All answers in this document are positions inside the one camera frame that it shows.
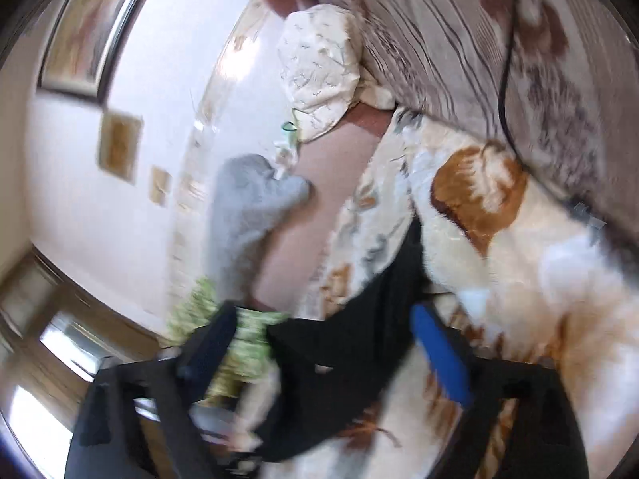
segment black cloth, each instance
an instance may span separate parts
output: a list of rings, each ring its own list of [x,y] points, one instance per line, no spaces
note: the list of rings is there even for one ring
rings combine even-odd
[[[391,265],[343,310],[325,321],[269,326],[281,390],[255,431],[264,461],[284,461],[335,436],[379,397],[413,341],[409,315],[422,297],[422,253],[415,218]]]

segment framed painting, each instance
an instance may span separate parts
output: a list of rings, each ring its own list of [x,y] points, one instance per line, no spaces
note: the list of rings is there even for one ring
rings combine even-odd
[[[38,87],[102,104],[118,49],[140,0],[66,0]]]

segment gray mitten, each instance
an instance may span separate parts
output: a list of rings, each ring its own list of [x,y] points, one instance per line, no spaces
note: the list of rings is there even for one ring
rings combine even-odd
[[[218,300],[245,301],[264,254],[264,238],[286,213],[309,198],[311,185],[298,176],[275,180],[260,155],[224,163],[213,199],[208,275]]]

